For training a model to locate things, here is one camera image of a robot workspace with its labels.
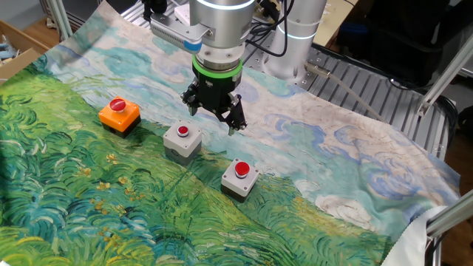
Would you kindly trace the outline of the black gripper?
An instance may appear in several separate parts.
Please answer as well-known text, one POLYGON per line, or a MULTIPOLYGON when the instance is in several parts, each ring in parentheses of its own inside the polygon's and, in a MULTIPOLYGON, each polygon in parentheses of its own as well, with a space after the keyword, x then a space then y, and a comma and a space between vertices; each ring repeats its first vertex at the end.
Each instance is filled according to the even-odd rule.
POLYGON ((228 125, 228 135, 247 127, 242 108, 241 95, 232 94, 241 82, 242 74, 227 78, 212 78, 202 72, 196 72, 197 81, 193 81, 181 94, 182 102, 188 107, 190 116, 194 116, 200 107, 217 113, 220 122, 228 125))

